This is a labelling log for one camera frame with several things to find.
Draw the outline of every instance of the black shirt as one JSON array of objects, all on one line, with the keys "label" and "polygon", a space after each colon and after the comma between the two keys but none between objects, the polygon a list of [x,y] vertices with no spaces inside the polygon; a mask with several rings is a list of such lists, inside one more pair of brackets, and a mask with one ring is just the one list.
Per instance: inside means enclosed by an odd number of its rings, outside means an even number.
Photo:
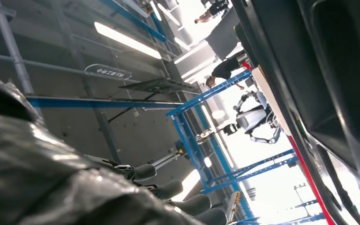
[{"label": "black shirt", "polygon": [[238,64],[238,60],[234,57],[220,63],[213,70],[212,76],[228,80],[231,78],[231,72],[238,69],[239,67],[240,65]]}]

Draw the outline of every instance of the person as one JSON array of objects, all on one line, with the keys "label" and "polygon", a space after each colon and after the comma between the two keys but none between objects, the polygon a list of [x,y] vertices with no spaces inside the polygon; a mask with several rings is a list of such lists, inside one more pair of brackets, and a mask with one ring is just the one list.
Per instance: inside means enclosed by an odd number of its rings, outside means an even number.
[{"label": "person", "polygon": [[202,14],[198,19],[196,19],[195,23],[206,23],[209,21],[209,19],[215,15],[217,15],[219,12],[225,10],[228,8],[228,4],[226,1],[217,1],[212,4],[212,6],[209,7],[209,9]]},{"label": "person", "polygon": [[[209,88],[212,88],[216,85],[216,78],[223,78],[223,79],[230,79],[231,78],[231,72],[233,70],[236,70],[241,67],[242,62],[238,62],[238,57],[240,55],[243,55],[245,53],[244,50],[236,53],[231,58],[223,61],[220,63],[212,72],[212,75],[208,77],[206,80],[205,85],[207,85]],[[236,86],[239,87],[239,89],[243,90],[244,87],[242,87],[239,84],[236,84]]]}]

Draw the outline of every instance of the person's arm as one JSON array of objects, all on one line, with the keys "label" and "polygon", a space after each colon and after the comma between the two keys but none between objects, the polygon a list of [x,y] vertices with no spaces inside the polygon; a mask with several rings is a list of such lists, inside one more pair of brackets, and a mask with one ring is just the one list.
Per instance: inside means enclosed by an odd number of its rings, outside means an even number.
[{"label": "person's arm", "polygon": [[237,85],[241,90],[245,89],[243,86],[239,85],[239,84],[235,84]]}]

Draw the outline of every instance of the metal bar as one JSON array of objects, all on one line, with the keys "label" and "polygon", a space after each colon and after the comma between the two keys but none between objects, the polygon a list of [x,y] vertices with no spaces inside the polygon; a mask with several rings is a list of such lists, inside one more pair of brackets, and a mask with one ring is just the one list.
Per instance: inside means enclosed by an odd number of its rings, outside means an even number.
[{"label": "metal bar", "polygon": [[[13,57],[6,56],[6,55],[0,55],[0,60],[14,62]],[[65,72],[70,72],[70,73],[75,73],[75,74],[81,74],[84,76],[95,76],[95,77],[101,77],[101,78],[106,78],[106,79],[112,79],[112,80],[116,80],[116,81],[123,81],[123,79],[115,77],[115,76],[90,73],[90,72],[86,73],[85,71],[80,70],[80,69],[72,69],[72,68],[68,68],[68,67],[61,67],[61,66],[46,64],[46,63],[42,63],[42,62],[35,62],[35,61],[30,61],[30,60],[23,60],[23,62],[26,65],[31,65],[31,66],[36,66],[36,67],[65,71]],[[131,79],[127,79],[126,81],[133,82],[133,83],[139,82],[139,81],[135,81],[135,80],[131,80]]]},{"label": "metal bar", "polygon": [[224,182],[224,183],[221,183],[221,184],[218,184],[218,185],[209,187],[209,188],[203,190],[202,193],[206,194],[206,193],[209,193],[209,192],[212,192],[212,191],[216,191],[216,190],[222,189],[222,188],[227,187],[227,186],[229,186],[229,185],[236,184],[236,183],[238,183],[239,181],[246,180],[246,179],[248,179],[248,178],[257,176],[257,175],[262,174],[262,173],[265,173],[265,172],[267,172],[267,171],[270,171],[270,170],[279,168],[279,167],[281,167],[281,166],[283,166],[283,165],[286,165],[286,164],[289,164],[289,163],[292,163],[292,162],[296,162],[297,160],[299,160],[297,157],[292,157],[292,158],[290,158],[290,159],[281,161],[281,162],[279,162],[279,163],[275,163],[275,164],[273,164],[273,165],[267,166],[267,167],[265,167],[265,168],[263,168],[263,169],[261,169],[261,170],[258,170],[258,171],[256,171],[256,172],[253,172],[253,173],[251,173],[251,174],[247,174],[247,175],[245,175],[245,176],[237,177],[237,178],[235,178],[235,179],[226,181],[226,182]]},{"label": "metal bar", "polygon": [[250,76],[252,75],[252,72],[245,70],[242,73],[228,79],[227,81],[217,85],[216,87],[210,89],[209,91],[206,91],[204,93],[202,93],[201,95],[191,99],[190,101],[186,102],[184,105],[182,105],[179,108],[176,108],[175,110],[172,110],[170,112],[168,112],[166,115],[167,116],[171,116],[174,114],[178,114],[180,112],[183,112],[187,109],[190,109],[194,106],[196,106],[197,104],[200,104],[202,102],[204,102],[205,100],[207,100],[208,98],[211,98],[213,96],[215,96],[216,94],[220,93],[221,91],[226,90],[227,88],[248,79]]},{"label": "metal bar", "polygon": [[[195,106],[195,111],[198,115],[198,117],[200,118],[201,120],[201,123],[202,123],[202,126],[204,127],[204,129],[207,129],[210,127],[207,119],[205,118],[203,112],[202,112],[202,108],[201,108],[201,105],[196,105]],[[216,153],[216,156],[221,164],[221,166],[223,167],[223,170],[225,173],[231,173],[232,172],[232,169],[231,169],[231,166],[230,164],[228,163],[226,157],[225,157],[225,154],[224,154],[224,150],[221,149],[220,145],[218,144],[218,141],[216,140],[216,137],[212,137],[209,139],[211,145],[213,146],[213,149]],[[235,183],[235,184],[232,184],[232,188],[234,191],[241,191],[240,187],[239,187],[239,184],[238,183]],[[243,208],[243,211],[246,215],[247,218],[253,218],[254,215],[250,209],[250,206],[248,204],[247,201],[242,201],[240,202],[242,208]]]},{"label": "metal bar", "polygon": [[282,157],[282,156],[286,156],[286,155],[289,155],[289,154],[292,154],[292,153],[294,153],[293,149],[290,149],[290,150],[288,150],[288,151],[284,151],[284,152],[279,153],[279,154],[277,154],[277,155],[274,155],[274,156],[272,156],[272,157],[263,159],[263,160],[258,161],[258,162],[256,162],[256,163],[253,163],[253,164],[251,164],[251,165],[248,165],[248,166],[245,166],[245,167],[243,167],[243,168],[240,168],[240,169],[238,169],[238,170],[236,170],[236,171],[233,171],[233,172],[231,172],[231,173],[225,174],[225,175],[220,176],[220,177],[216,177],[215,180],[221,180],[221,179],[226,178],[226,177],[231,176],[231,175],[233,175],[233,176],[241,176],[242,174],[244,174],[244,173],[246,173],[247,171],[255,168],[255,167],[258,166],[258,165],[262,165],[262,164],[264,164],[264,163],[267,163],[267,162],[269,162],[269,161],[272,161],[272,160],[274,160],[274,159],[277,159],[277,158],[280,158],[280,157]]},{"label": "metal bar", "polygon": [[196,156],[196,160],[198,160],[199,164],[201,165],[201,167],[199,167],[199,168],[202,169],[203,173],[206,176],[206,181],[207,181],[207,183],[209,183],[210,181],[213,180],[213,174],[209,168],[204,166],[205,158],[203,157],[203,154],[200,151],[200,147],[194,138],[194,134],[191,130],[191,127],[188,124],[188,121],[183,113],[179,114],[178,117],[179,117],[179,121],[181,123],[184,123],[184,125],[183,125],[184,131],[186,132],[187,137],[189,137],[187,142],[190,143],[191,148],[187,149],[188,155],[193,154]]},{"label": "metal bar", "polygon": [[[148,99],[154,97],[154,96],[157,95],[157,94],[158,94],[157,92],[154,92],[154,93],[148,95],[144,100],[148,100]],[[131,109],[133,109],[133,108],[134,108],[134,107],[129,107],[129,108],[125,109],[124,111],[118,113],[116,116],[114,116],[114,117],[112,117],[111,119],[109,119],[108,122],[111,123],[111,121],[113,121],[114,119],[120,117],[121,115],[125,114],[127,111],[129,111],[129,110],[131,110]]]},{"label": "metal bar", "polygon": [[157,161],[151,163],[151,165],[157,166],[158,164],[161,164],[162,162],[166,161],[167,159],[169,159],[170,157],[176,155],[177,153],[178,153],[178,151],[174,151],[174,152],[172,152],[172,153],[170,153],[170,154],[168,154],[168,155],[166,155],[166,156],[158,159]]},{"label": "metal bar", "polygon": [[159,169],[161,167],[163,167],[164,165],[176,160],[178,157],[180,156],[180,154],[177,154],[177,155],[173,155],[171,156],[170,158],[168,158],[167,160],[163,161],[162,163],[158,164],[155,166],[156,169]]},{"label": "metal bar", "polygon": [[28,101],[34,107],[40,108],[167,108],[173,109],[182,103],[158,102],[145,100],[103,100],[92,98],[60,98],[60,97],[38,97],[27,96]]},{"label": "metal bar", "polygon": [[152,29],[148,24],[146,24],[146,23],[142,22],[141,20],[139,20],[136,16],[134,16],[132,13],[127,11],[124,7],[122,7],[121,5],[116,3],[115,1],[113,1],[113,0],[100,0],[100,2],[102,2],[105,5],[109,6],[113,10],[118,11],[121,16],[128,19],[134,25],[136,25],[136,26],[140,27],[141,29],[149,32],[156,39],[158,39],[158,40],[160,40],[162,42],[166,41],[166,37],[164,35],[162,35],[158,31]]},{"label": "metal bar", "polygon": [[74,37],[76,37],[77,39],[80,39],[80,40],[82,40],[82,41],[90,42],[90,43],[93,43],[93,44],[95,44],[95,45],[99,45],[99,46],[101,46],[101,47],[108,48],[108,49],[114,50],[114,51],[119,52],[119,53],[123,53],[123,51],[121,51],[121,50],[118,50],[118,49],[116,49],[116,48],[113,48],[113,47],[104,45],[104,44],[99,43],[99,42],[97,42],[97,41],[93,41],[93,40],[90,40],[90,39],[88,39],[88,38],[85,38],[85,37],[81,37],[81,36],[79,36],[79,35],[76,35],[76,34],[73,34],[72,36],[74,36]]},{"label": "metal bar", "polygon": [[151,13],[151,19],[154,22],[155,27],[157,28],[158,32],[162,35],[165,35],[164,29],[162,28],[161,24],[159,23],[159,20],[155,13]]},{"label": "metal bar", "polygon": [[17,76],[20,80],[22,88],[26,94],[34,93],[32,88],[30,76],[28,75],[27,69],[25,68],[23,58],[20,55],[20,51],[15,41],[15,37],[10,29],[8,19],[6,15],[0,12],[0,31],[2,32],[3,39],[5,40],[7,49],[13,58],[13,63]]},{"label": "metal bar", "polygon": [[194,156],[194,154],[192,153],[191,151],[191,147],[189,146],[188,144],[188,141],[187,141],[187,138],[186,136],[184,135],[183,131],[181,130],[181,127],[180,127],[180,123],[182,122],[179,122],[177,120],[177,115],[176,116],[171,116],[172,120],[173,120],[173,124],[174,124],[174,127],[176,128],[177,130],[177,133],[179,133],[179,136],[180,136],[180,139],[181,141],[183,142],[184,144],[184,148],[186,149],[187,153],[188,153],[188,156],[190,157],[190,161],[191,163],[193,164],[193,166],[195,167],[195,169],[199,172],[200,176],[201,176],[201,183],[202,183],[202,186],[203,187],[208,187],[207,183],[206,183],[206,175],[204,173],[201,172],[200,168],[202,167],[202,165],[200,164],[200,162],[198,162]]}]

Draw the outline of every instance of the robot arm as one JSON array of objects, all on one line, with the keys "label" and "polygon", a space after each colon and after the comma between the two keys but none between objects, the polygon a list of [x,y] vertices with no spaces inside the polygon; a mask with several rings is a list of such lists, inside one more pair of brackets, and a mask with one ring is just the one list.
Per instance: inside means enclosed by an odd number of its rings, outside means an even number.
[{"label": "robot arm", "polygon": [[269,140],[261,137],[255,137],[252,135],[252,133],[250,133],[249,135],[250,135],[250,140],[253,142],[259,142],[264,144],[275,144],[277,143],[280,134],[281,134],[281,127],[277,127],[274,131],[274,134],[272,135],[272,138],[270,138]]},{"label": "robot arm", "polygon": [[238,113],[240,112],[241,106],[243,105],[243,103],[246,101],[246,99],[248,97],[256,97],[256,93],[254,91],[248,91],[246,92],[246,94],[242,95],[241,99],[239,100],[237,105],[234,105],[233,110],[237,111]]}]

